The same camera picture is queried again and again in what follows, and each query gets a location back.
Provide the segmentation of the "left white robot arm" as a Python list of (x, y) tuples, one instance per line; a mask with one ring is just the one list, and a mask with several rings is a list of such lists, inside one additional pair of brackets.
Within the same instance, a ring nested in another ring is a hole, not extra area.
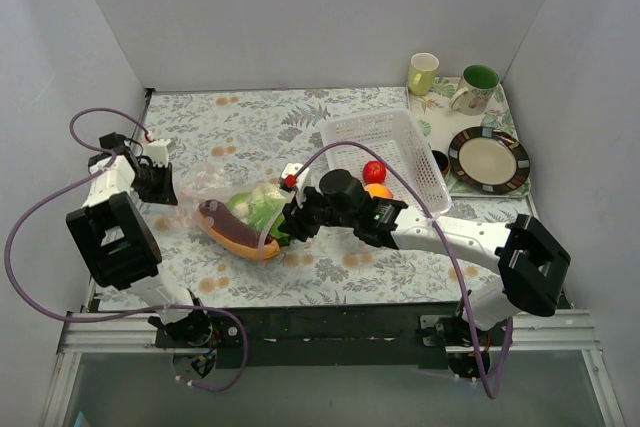
[(88, 161), (88, 197), (66, 216), (66, 225), (93, 280), (138, 297), (156, 316), (150, 323), (176, 342), (200, 347), (213, 324), (201, 302), (161, 267), (161, 250), (135, 199), (176, 206), (169, 160), (172, 141), (148, 138), (136, 154), (131, 140), (111, 133)]

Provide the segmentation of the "orange fake fruit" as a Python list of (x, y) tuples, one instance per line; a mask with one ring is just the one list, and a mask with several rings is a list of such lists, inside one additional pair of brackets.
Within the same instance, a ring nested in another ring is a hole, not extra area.
[(378, 198), (388, 199), (388, 200), (394, 199), (393, 192), (384, 184), (370, 183), (365, 185), (364, 189), (370, 195), (371, 198), (378, 197)]

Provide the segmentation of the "clear zip top bag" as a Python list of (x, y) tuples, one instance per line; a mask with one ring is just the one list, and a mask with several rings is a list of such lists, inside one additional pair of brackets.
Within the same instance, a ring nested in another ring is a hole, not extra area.
[(241, 184), (223, 167), (200, 162), (180, 178), (177, 199), (174, 227), (198, 228), (240, 258), (264, 263), (292, 242), (279, 230), (288, 194), (276, 178)]

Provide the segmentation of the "red fake strawberry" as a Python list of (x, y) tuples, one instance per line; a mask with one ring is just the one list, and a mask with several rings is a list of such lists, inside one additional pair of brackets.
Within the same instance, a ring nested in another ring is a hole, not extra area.
[(362, 169), (362, 180), (366, 184), (383, 184), (386, 176), (387, 169), (380, 161), (369, 161)]

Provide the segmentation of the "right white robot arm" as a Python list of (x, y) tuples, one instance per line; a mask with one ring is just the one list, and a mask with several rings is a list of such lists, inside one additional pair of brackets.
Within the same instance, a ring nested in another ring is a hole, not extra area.
[(571, 258), (533, 216), (520, 214), (507, 224), (432, 219), (403, 201), (371, 196), (344, 169), (328, 172), (314, 187), (307, 169), (290, 164), (279, 184), (292, 196), (279, 229), (301, 242), (323, 227), (346, 228), (372, 247), (453, 254), (496, 274), (469, 292), (452, 320), (453, 334), (464, 344), (479, 342), (520, 312), (551, 317), (558, 308)]

